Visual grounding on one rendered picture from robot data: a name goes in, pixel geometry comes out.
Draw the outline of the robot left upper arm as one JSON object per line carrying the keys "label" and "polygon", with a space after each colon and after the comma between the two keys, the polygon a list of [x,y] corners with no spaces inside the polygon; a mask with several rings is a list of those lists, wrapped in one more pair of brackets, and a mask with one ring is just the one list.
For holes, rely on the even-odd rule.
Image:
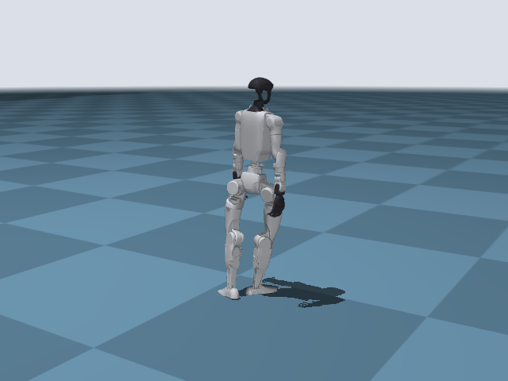
{"label": "robot left upper arm", "polygon": [[242,111],[237,111],[235,114],[235,141],[234,141],[234,149],[241,152],[241,114]]}

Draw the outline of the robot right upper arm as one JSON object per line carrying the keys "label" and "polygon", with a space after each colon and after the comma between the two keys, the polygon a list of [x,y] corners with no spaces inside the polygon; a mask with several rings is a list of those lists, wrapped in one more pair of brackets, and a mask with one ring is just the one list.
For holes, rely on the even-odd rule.
{"label": "robot right upper arm", "polygon": [[266,114],[266,125],[270,129],[271,154],[276,160],[277,152],[282,149],[280,145],[282,143],[283,119],[280,116]]}

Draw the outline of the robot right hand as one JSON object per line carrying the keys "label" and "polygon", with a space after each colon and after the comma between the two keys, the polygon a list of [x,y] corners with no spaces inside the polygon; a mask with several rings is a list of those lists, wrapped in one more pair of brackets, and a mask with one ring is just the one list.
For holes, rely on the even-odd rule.
{"label": "robot right hand", "polygon": [[279,192],[279,184],[276,184],[274,194],[276,194],[275,200],[273,203],[274,206],[272,207],[271,212],[268,214],[272,217],[278,217],[279,215],[281,215],[281,213],[285,207],[285,202],[284,202],[284,197],[283,197],[283,195],[285,194],[285,191]]}

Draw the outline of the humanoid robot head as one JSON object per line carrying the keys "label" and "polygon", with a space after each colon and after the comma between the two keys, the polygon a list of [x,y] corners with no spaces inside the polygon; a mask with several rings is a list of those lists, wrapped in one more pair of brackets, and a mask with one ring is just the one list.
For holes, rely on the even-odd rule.
{"label": "humanoid robot head", "polygon": [[[252,111],[252,112],[263,111],[262,107],[264,107],[264,104],[268,104],[268,102],[270,101],[271,89],[273,88],[273,83],[271,81],[269,81],[268,79],[259,77],[259,78],[253,79],[249,83],[248,88],[255,89],[256,93],[258,94],[259,99],[255,100],[252,107],[250,109],[248,109],[247,111]],[[263,100],[262,95],[261,95],[263,90],[267,91],[267,99],[265,101]]]}

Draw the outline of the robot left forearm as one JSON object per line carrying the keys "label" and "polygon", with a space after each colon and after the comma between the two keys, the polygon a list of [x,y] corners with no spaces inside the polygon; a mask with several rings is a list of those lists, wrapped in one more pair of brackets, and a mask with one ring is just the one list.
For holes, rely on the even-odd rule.
{"label": "robot left forearm", "polygon": [[233,172],[235,171],[237,173],[237,178],[241,177],[243,166],[242,152],[233,148]]}

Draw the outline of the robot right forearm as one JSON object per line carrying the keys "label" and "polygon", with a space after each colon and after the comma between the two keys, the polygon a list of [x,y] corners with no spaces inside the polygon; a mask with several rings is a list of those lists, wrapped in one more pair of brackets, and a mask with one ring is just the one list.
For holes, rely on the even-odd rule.
{"label": "robot right forearm", "polygon": [[[275,169],[275,185],[279,184],[279,192],[284,192],[286,189],[286,176],[285,176],[285,163],[286,163],[287,153],[285,150],[280,149],[277,152],[276,162],[273,164],[273,168]],[[275,189],[275,186],[274,186]]]}

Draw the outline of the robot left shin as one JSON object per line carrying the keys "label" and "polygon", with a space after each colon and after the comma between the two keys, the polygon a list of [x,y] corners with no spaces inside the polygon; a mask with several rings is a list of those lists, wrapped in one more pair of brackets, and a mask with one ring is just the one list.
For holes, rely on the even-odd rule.
{"label": "robot left shin", "polygon": [[235,247],[235,234],[229,232],[225,241],[225,266],[227,268],[227,288],[236,288],[237,269],[241,260],[241,247]]}

